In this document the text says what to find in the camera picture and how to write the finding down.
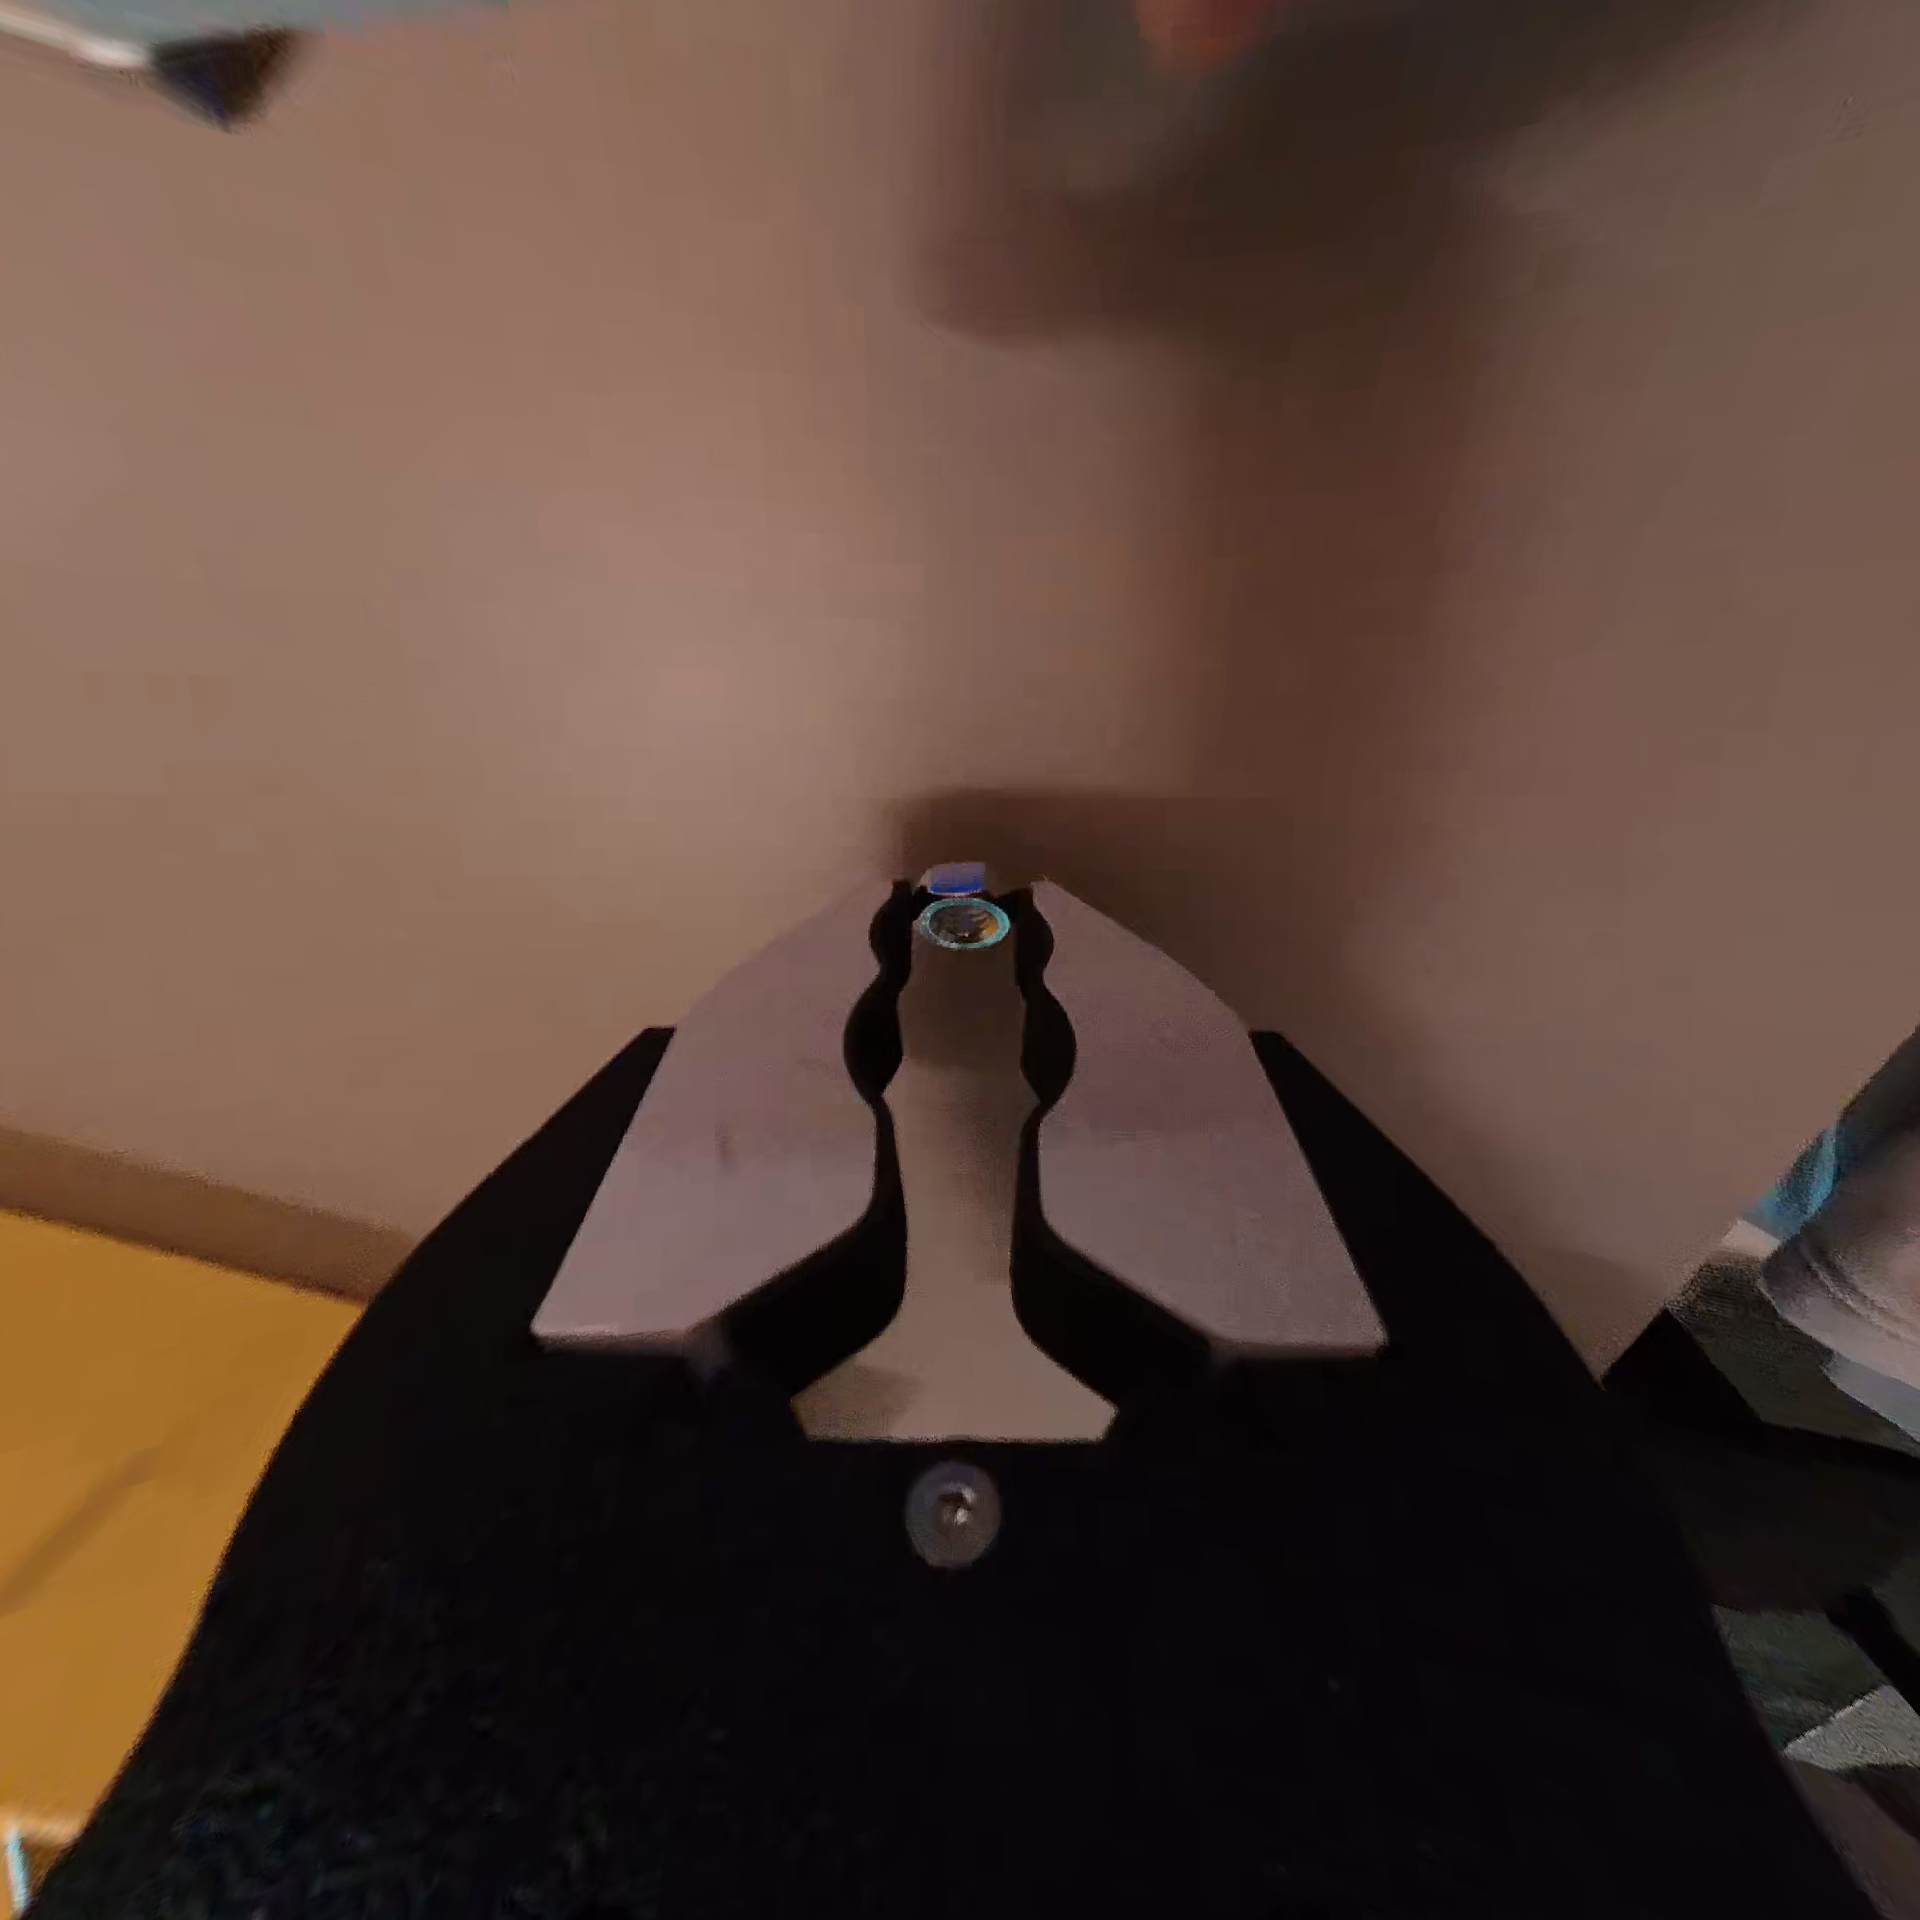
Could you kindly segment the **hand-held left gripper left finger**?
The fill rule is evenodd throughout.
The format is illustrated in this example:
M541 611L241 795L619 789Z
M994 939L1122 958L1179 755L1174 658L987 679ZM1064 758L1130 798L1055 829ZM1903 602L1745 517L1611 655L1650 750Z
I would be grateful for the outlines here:
M536 1310L545 1347L736 1367L791 1399L889 1327L915 905L864 879L693 1005Z

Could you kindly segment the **dark triangular object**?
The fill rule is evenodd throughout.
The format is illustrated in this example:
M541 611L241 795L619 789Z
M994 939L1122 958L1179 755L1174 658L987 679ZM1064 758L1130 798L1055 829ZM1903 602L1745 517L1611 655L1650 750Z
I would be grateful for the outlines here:
M306 33L285 27L174 39L151 48L142 78L170 104L234 131L274 102L306 43Z

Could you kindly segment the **grey patterned cloth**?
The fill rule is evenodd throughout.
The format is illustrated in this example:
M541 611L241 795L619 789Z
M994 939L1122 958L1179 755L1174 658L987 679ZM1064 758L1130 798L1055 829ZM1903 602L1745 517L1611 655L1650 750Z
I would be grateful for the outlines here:
M1915 1033L1603 1385L1790 1784L1877 1914L1915 1914Z

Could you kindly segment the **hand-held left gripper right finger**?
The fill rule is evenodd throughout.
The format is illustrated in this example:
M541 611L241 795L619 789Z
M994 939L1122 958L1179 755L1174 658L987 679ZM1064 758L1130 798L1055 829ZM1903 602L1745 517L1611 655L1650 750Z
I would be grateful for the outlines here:
M1014 919L1022 1330L1106 1400L1375 1359L1383 1317L1235 1008L1055 879Z

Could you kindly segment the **small blue-rimmed round object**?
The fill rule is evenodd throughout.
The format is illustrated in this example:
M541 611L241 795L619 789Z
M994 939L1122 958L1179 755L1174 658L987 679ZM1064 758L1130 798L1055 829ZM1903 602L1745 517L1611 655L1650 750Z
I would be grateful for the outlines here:
M917 936L949 953L990 951L1014 931L983 859L952 859L920 878Z

